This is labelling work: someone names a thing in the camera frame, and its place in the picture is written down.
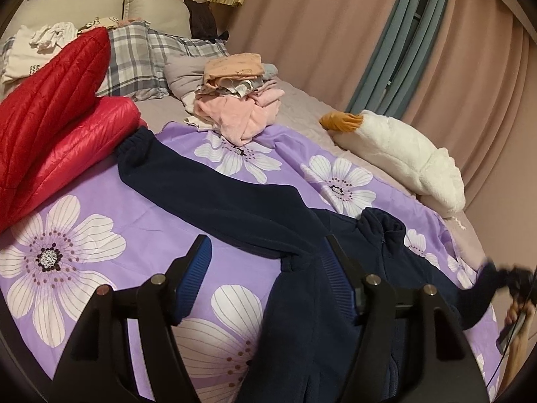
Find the purple flower bedspread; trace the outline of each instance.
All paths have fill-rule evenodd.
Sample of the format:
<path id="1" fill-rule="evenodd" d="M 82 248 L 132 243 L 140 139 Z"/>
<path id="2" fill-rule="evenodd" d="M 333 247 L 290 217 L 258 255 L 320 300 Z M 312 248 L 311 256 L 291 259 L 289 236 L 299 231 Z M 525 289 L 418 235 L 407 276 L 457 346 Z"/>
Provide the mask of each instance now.
<path id="1" fill-rule="evenodd" d="M 368 206 L 390 212 L 407 227 L 405 245 L 468 288 L 476 273 L 458 256 L 441 218 L 304 136 L 270 126 L 242 148 L 212 132 L 168 124 L 158 139 L 218 172 L 252 183 L 295 186 L 306 205 L 358 216 Z M 203 195 L 192 187 L 192 199 Z M 124 185 L 110 157 L 0 236 L 0 288 L 20 333 L 53 376 L 63 347 L 98 285 L 140 285 L 184 256 L 199 229 L 170 215 Z M 176 341 L 204 403 L 232 402 L 256 351 L 263 309 L 279 261 L 213 242 L 213 260 L 192 314 Z M 466 333 L 486 382 L 499 362 L 496 317 L 490 308 Z M 136 381 L 151 398 L 136 321 L 130 322 Z M 491 399 L 497 377 L 489 388 Z"/>

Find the red puffer jacket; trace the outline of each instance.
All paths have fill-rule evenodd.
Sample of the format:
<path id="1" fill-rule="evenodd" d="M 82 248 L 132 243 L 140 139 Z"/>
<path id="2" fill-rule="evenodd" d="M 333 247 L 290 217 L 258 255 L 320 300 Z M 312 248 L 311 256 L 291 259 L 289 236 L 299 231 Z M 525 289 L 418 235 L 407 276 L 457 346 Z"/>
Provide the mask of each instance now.
<path id="1" fill-rule="evenodd" d="M 128 98 L 96 98 L 105 28 L 81 35 L 0 103 L 0 232 L 112 153 L 140 125 Z"/>

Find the human hand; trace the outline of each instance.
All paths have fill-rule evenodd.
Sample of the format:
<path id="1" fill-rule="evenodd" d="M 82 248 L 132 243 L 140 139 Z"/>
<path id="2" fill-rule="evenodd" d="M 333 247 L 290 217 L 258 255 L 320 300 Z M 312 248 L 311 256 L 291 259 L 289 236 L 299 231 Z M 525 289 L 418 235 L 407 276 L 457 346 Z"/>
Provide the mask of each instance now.
<path id="1" fill-rule="evenodd" d="M 530 329 L 533 324 L 533 319 L 535 317 L 535 306 L 531 301 L 528 301 L 526 304 L 522 304 L 514 300 L 513 304 L 507 311 L 507 315 L 505 317 L 505 325 L 515 323 L 518 319 L 518 315 L 520 314 L 520 312 L 525 312 L 526 319 L 524 320 L 523 326 L 520 328 L 520 332 L 512 338 L 510 344 L 511 349 L 519 348 L 520 342 L 522 341 L 527 342 L 530 336 Z"/>

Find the white plush toy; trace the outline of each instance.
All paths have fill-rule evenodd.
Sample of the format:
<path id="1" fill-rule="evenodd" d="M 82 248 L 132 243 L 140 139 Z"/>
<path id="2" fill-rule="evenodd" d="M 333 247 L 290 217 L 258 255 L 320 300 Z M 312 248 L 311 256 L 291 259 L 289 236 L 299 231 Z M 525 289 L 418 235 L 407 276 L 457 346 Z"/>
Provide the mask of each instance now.
<path id="1" fill-rule="evenodd" d="M 384 170 L 420 201 L 450 218 L 466 204 L 461 172 L 447 149 L 404 122 L 363 110 L 360 115 L 331 112 L 320 119 L 334 142 Z"/>

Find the metal bolt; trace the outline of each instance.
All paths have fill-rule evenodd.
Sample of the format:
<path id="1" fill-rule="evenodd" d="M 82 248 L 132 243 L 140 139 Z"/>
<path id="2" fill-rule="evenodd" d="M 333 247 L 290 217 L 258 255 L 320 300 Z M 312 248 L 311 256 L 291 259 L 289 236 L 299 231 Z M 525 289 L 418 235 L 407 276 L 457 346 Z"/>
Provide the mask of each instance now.
<path id="1" fill-rule="evenodd" d="M 151 276 L 151 283 L 153 285 L 162 285 L 166 281 L 166 276 L 164 274 L 155 274 Z"/>
<path id="2" fill-rule="evenodd" d="M 382 279 L 376 274 L 369 274 L 369 276 L 366 277 L 366 282 L 373 286 L 380 285 L 381 281 Z"/>
<path id="3" fill-rule="evenodd" d="M 434 285 L 425 285 L 423 287 L 423 291 L 428 295 L 428 296 L 435 296 L 438 292 L 438 289 L 436 289 L 436 286 Z"/>
<path id="4" fill-rule="evenodd" d="M 105 296 L 110 292 L 110 287 L 108 285 L 100 285 L 96 291 L 98 296 Z"/>

